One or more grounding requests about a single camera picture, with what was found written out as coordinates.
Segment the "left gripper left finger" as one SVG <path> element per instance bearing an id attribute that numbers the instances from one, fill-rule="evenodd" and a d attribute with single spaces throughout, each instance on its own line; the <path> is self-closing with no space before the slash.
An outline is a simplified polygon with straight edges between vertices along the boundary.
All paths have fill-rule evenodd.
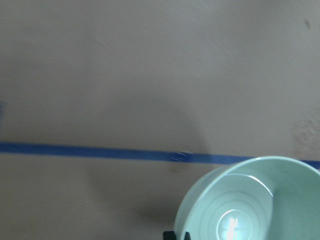
<path id="1" fill-rule="evenodd" d="M 174 231 L 164 231 L 162 234 L 163 240 L 176 240 L 176 234 Z"/>

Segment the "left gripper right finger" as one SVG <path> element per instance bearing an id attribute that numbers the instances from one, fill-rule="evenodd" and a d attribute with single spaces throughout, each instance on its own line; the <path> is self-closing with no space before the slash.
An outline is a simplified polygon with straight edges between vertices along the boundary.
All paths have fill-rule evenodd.
<path id="1" fill-rule="evenodd" d="M 191 240 L 191 235 L 190 235 L 190 233 L 186 231 L 186 232 L 184 233 L 182 239 L 183 239 L 183 240 Z"/>

